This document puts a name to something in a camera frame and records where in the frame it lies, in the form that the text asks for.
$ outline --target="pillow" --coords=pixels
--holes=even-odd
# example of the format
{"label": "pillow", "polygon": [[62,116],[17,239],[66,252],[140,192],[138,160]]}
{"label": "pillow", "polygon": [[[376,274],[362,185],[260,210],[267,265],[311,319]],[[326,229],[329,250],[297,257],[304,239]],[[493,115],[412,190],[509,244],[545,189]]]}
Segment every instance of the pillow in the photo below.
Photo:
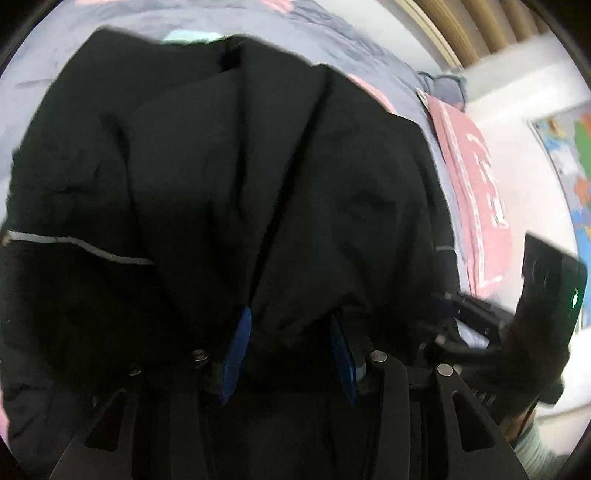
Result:
{"label": "pillow", "polygon": [[487,298],[511,263],[511,231],[482,134],[458,109],[419,91],[427,107],[462,220],[470,293]]}

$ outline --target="silver bolt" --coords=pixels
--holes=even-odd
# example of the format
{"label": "silver bolt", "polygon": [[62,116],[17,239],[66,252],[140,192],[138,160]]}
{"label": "silver bolt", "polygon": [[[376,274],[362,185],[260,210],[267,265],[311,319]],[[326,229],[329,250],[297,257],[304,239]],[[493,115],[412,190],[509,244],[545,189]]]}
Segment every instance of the silver bolt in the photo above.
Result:
{"label": "silver bolt", "polygon": [[207,352],[205,350],[195,350],[191,353],[193,360],[196,362],[203,362],[207,360]]}
{"label": "silver bolt", "polygon": [[388,354],[385,352],[382,352],[381,350],[374,350],[373,352],[371,352],[369,354],[369,357],[374,362],[382,363],[388,359]]}
{"label": "silver bolt", "polygon": [[437,366],[437,371],[440,375],[444,377],[451,377],[453,375],[453,368],[450,367],[448,364],[439,364]]}

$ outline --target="reflective strip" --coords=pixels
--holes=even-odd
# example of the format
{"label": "reflective strip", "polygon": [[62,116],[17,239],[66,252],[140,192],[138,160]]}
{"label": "reflective strip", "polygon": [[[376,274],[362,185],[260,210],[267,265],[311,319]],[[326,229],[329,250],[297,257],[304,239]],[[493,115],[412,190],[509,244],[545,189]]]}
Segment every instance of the reflective strip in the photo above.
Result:
{"label": "reflective strip", "polygon": [[35,244],[71,244],[77,247],[83,248],[88,253],[96,255],[97,257],[104,258],[117,263],[134,264],[134,265],[154,265],[154,262],[148,258],[134,258],[134,257],[120,257],[119,255],[110,254],[100,248],[86,243],[84,240],[74,238],[72,236],[45,236],[36,235],[34,233],[23,233],[9,230],[7,232],[9,240],[17,240],[22,242],[33,242]]}

